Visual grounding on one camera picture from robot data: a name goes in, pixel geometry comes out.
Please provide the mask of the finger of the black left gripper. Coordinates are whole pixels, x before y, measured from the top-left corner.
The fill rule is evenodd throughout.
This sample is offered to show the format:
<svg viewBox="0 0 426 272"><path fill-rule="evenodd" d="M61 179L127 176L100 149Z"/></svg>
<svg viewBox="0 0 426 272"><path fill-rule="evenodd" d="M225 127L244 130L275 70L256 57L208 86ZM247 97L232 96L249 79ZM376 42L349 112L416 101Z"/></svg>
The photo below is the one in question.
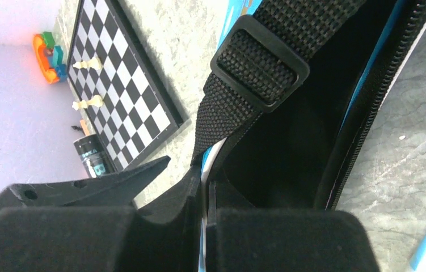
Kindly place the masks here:
<svg viewBox="0 0 426 272"><path fill-rule="evenodd" d="M10 207L123 206L132 205L168 166L169 156L134 169L76 181L11 184L0 192L0 210Z"/></svg>

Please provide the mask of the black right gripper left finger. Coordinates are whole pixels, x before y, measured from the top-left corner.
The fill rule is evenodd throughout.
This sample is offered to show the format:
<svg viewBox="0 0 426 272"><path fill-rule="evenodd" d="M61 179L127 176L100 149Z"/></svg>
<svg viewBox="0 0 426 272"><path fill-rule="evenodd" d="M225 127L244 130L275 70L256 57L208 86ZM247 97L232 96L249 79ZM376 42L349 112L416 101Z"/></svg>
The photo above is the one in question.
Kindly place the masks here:
<svg viewBox="0 0 426 272"><path fill-rule="evenodd" d="M103 177L112 205L2 210L0 271L197 271L200 171L140 209L125 201L145 171Z"/></svg>

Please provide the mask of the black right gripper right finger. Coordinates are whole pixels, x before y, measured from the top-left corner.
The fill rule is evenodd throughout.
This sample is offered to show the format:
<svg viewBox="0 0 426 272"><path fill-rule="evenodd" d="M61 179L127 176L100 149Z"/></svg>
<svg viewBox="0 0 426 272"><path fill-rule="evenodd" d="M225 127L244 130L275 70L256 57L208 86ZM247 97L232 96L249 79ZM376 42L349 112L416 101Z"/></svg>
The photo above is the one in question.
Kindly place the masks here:
<svg viewBox="0 0 426 272"><path fill-rule="evenodd" d="M206 271L378 271L365 228L344 211L258 209L209 185Z"/></svg>

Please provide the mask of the black shuttlecock tube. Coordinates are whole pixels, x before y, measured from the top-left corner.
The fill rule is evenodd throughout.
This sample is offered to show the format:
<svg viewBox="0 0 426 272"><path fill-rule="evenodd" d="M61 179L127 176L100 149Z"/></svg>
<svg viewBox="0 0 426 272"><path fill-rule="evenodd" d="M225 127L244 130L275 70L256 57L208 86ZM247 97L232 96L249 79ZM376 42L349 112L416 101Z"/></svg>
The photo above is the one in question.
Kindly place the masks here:
<svg viewBox="0 0 426 272"><path fill-rule="evenodd" d="M116 172L96 134L79 138L73 145L89 177L96 178Z"/></svg>

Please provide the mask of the blue racket bag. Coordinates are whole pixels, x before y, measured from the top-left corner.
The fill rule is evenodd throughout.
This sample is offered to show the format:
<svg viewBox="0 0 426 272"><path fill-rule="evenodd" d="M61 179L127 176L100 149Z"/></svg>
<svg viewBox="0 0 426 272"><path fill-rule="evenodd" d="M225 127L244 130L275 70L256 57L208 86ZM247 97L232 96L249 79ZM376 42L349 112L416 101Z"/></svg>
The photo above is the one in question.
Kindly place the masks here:
<svg viewBox="0 0 426 272"><path fill-rule="evenodd" d="M228 1L196 121L205 270L209 185L258 209L336 211L426 1Z"/></svg>

